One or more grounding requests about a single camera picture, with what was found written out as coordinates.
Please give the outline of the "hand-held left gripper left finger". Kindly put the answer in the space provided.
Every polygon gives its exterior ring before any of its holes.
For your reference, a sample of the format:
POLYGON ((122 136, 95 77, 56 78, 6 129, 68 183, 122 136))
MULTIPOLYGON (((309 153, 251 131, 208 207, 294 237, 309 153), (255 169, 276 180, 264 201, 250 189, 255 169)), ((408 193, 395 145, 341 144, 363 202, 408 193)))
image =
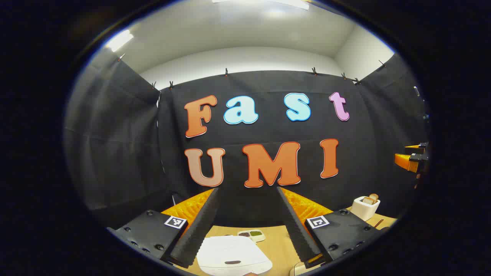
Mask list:
POLYGON ((212 227, 219 194, 215 187, 163 212, 146 210, 121 227, 107 230, 150 258, 188 268, 212 227))

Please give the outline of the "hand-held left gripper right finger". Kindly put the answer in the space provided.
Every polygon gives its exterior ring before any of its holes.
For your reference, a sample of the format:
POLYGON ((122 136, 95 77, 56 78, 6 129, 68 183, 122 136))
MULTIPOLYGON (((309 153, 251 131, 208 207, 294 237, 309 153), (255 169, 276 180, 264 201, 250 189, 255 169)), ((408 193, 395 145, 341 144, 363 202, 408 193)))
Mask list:
POLYGON ((360 251, 388 231, 377 229, 348 209, 331 211, 277 187, 281 213, 296 253, 307 268, 360 251))

